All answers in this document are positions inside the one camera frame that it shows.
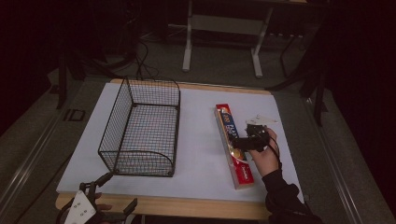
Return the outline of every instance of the desk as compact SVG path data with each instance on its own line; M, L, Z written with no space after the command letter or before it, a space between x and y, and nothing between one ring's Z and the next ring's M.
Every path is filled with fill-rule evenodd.
M97 139L101 138L103 131L101 125L106 125L106 121L100 119L99 114L106 113L111 109L111 104L104 105L111 96L105 97L107 93L112 91L117 92L119 84L111 83L106 85L99 101L94 109L91 119L87 124L86 131L81 136L81 139L76 148L73 158L69 162L68 167L61 179L58 186L60 195L56 202L56 206L61 208L66 204L71 197L75 194L78 184L80 182L87 182L96 179L99 175L107 172L107 169L102 161L97 156ZM268 91L252 91L236 88L219 88L201 85L182 85L180 84L181 93L181 117L179 127L179 140L177 144L177 162L176 172L171 178L166 177L143 177L143 176L114 176L107 182L101 189L104 196L101 198L100 203L111 203L114 205L113 211L120 212L134 197L138 198L138 206L134 211L136 214L143 215L161 215L161 216L182 216L182 217L216 217L216 218L239 218L239 219L267 219L269 213L266 212L264 206L264 185L261 182L260 174L252 168L253 176L256 180L256 185L251 189L235 190L231 180L231 175L228 170L228 165L223 153L221 140L216 134L217 124L214 118L214 104L213 107L202 108L197 110L194 106L199 105L197 99L200 92L205 94L210 93L211 99L203 99L205 102L216 101L218 103L228 103L232 108L233 114L247 115L247 118L236 119L235 124L237 127L243 127L245 119L250 119L256 116L257 113L265 112L265 115L276 119L279 123L270 125L276 130L278 135L278 144L282 148L281 160L283 161L284 177L288 182L295 183L299 186L297 174L295 172L294 164L291 159L289 147L287 144L286 136L280 122L276 102ZM254 97L253 106L247 113L246 104L247 100L244 98ZM240 107L235 106L234 102L241 102ZM191 127L191 123L195 120L191 119L192 114L204 114L210 119L200 120L199 122L205 126L190 129L190 135L180 137L180 134L185 134L186 128ZM219 146L218 151L210 148L210 158L206 162L200 162L203 165L199 166L193 164L191 161L196 161L195 155L197 153L205 154L202 151L206 144L195 144L200 138L194 138L195 131L201 132L204 130L205 136L203 138L207 142L215 143ZM213 167L210 169L210 175L204 169L207 169L208 164ZM207 185L206 180L211 177L216 179L216 185Z
M259 59L259 52L262 47L262 41L264 40L264 37L266 35L267 28L270 23L270 19L272 17L274 8L282 5L290 5L290 6L295 5L295 6L303 6L303 7L308 6L305 0L250 1L250 3L254 2L267 6L265 11L263 12L263 14L265 15L264 19L259 21L259 20L246 20L246 19L225 18L225 17L195 14L193 13L192 10L193 2L194 2L193 0L189 1L188 18L187 18L187 40L186 40L186 48L184 51L182 70L184 72L190 71L191 51L192 51L192 43L191 43L192 30L206 30L206 31L233 33L233 34L242 34L242 35L256 35L257 42L256 45L251 49L251 57L253 61L255 76L257 78L262 77L262 67ZM309 4L309 6L323 7L325 5Z

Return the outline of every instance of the black wire basket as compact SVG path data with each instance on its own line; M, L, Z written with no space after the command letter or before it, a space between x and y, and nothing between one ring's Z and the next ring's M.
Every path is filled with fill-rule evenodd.
M173 176L180 89L173 80L128 80L119 89L98 149L116 175Z

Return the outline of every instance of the gray carpet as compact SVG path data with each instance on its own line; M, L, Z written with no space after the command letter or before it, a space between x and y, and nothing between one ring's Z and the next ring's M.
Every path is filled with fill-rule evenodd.
M205 83L262 89L275 85L285 78L279 66L278 58L287 40L269 36L260 53L264 78L254 77L249 48L231 48L229 46L209 47L205 43L192 48L191 70L181 71L184 46L176 39L168 43L146 42L148 57L143 69L145 76L171 77L179 82ZM288 71L299 62L304 53L299 50L297 41L285 56ZM139 56L146 50L140 45ZM136 64L119 71L133 77ZM57 210L54 207L57 183L64 167L46 187L46 183L55 175L62 162L73 152L78 139L84 131L89 116L94 109L96 99L109 78L101 77L93 71L84 82L71 80L71 96L64 110L56 110L56 95L44 94L0 139L0 181L5 192L13 174L23 163L24 158L35 147L36 140L46 131L54 118L60 118L49 133L49 139L43 146L35 169L30 173L15 202L11 203L2 223L12 223L23 210L30 206L36 195L45 188L38 200L24 214L19 223L54 223ZM322 113L323 128L319 128L312 119L312 107L302 99L298 90L301 83L273 92L276 98L284 129L288 137L290 152L295 163L300 184L312 211L322 217L325 223L350 223L352 217L359 217L355 223L395 223L394 217L385 204L378 188L368 171L345 121L343 120L332 95L325 93L325 105L328 112ZM83 121L63 121L66 109L85 110ZM337 188L337 183L345 183L346 188ZM350 215L345 207L349 193L355 203L358 216ZM230 220L191 219L177 217L148 217L147 223L230 223Z

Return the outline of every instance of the rectangular box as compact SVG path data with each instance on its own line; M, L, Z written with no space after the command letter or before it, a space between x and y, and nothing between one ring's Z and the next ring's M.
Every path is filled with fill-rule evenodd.
M231 143L231 138L237 138L239 135L230 107L227 104L216 105L215 115L235 188L243 189L253 186L254 179L245 152L233 148Z

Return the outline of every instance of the table leg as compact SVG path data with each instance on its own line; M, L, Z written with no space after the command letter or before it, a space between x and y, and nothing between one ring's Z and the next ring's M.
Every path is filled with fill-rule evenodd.
M183 72L190 71L190 61L191 61L191 20L192 20L192 1L189 1L189 16L187 18L187 43L186 49L184 50L183 59Z
M259 52L260 52L260 48L262 47L262 41L264 40L265 32L267 31L268 23L271 19L273 10L274 10L273 7L268 8L267 15L265 16L265 21L262 22L262 28L259 33L259 39L257 41L256 47L251 50L254 72L257 78L262 77L262 67L260 66Z

